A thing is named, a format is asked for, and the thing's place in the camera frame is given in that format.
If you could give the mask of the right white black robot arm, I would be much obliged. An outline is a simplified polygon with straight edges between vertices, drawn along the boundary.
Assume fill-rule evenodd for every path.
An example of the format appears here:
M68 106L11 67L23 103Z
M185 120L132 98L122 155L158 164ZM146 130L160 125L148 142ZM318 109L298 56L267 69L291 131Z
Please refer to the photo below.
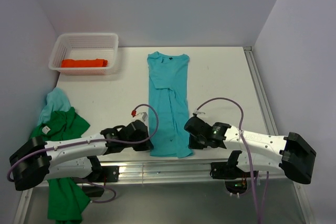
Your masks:
M237 127L216 122L209 125L197 116L191 117L184 129L190 135L189 147L203 150L207 147L229 150L223 162L211 164L213 179L254 177L258 172L283 171L290 180L310 184L315 150L294 132L287 136L264 135L241 131Z

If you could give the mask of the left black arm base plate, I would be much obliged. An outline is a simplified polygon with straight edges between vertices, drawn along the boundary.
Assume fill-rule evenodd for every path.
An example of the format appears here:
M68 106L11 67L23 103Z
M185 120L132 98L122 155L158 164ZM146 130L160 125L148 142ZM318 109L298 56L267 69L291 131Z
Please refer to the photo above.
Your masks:
M106 186L108 183L116 183L119 179L119 166L102 166L102 170L93 177L86 178L87 181ZM81 186L83 192L89 198L101 197L104 193L103 188L92 185Z

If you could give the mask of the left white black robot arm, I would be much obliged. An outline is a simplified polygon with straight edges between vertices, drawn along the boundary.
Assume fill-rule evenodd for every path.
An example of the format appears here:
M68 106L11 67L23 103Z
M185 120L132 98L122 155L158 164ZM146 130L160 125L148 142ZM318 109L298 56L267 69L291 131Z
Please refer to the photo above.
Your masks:
M97 182L103 177L99 156L116 154L125 148L136 152L153 148L148 127L141 120L107 128L100 133L65 141L44 141L33 137L10 158L7 180L17 191L31 189L45 180L59 178Z

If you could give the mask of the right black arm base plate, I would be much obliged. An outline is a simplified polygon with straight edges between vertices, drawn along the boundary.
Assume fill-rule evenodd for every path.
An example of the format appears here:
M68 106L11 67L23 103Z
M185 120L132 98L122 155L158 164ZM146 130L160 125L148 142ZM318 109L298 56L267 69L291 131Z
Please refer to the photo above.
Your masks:
M212 179L222 180L251 178L250 172L244 172L236 166L228 165L227 162L212 162L209 175Z

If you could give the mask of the teal t-shirt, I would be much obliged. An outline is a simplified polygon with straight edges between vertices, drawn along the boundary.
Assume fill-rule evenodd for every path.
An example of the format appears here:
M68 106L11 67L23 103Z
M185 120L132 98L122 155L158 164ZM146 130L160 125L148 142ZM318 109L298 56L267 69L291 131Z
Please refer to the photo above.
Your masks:
M158 51L149 54L149 130L154 157L185 158L193 155L189 148L189 134L184 125L189 119L187 103L188 55L168 56Z

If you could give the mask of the white perforated plastic basket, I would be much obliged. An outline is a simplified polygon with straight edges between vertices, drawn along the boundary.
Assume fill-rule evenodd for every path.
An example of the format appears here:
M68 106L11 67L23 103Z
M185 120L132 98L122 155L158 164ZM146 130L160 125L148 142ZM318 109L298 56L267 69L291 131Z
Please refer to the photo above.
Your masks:
M117 71L119 37L115 33L65 33L60 35L49 58L48 67L72 76L110 75ZM104 67L62 67L64 60L96 60Z

